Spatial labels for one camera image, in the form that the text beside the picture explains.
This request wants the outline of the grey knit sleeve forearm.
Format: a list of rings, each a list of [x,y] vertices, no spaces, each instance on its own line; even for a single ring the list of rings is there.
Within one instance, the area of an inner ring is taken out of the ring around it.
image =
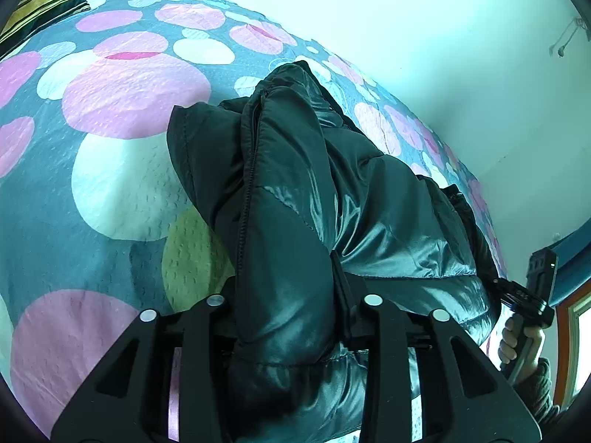
[[[562,417],[562,408],[553,402],[551,394],[549,360],[540,357],[535,372],[516,384],[514,390],[538,423],[542,435],[548,434]]]

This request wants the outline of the person's right hand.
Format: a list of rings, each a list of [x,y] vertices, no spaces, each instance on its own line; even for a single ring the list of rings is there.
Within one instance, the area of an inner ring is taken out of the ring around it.
[[[498,356],[505,365],[523,360],[521,369],[514,378],[514,385],[524,382],[537,371],[545,343],[545,333],[541,327],[522,326],[518,330],[517,324],[517,315],[507,319],[498,349]]]

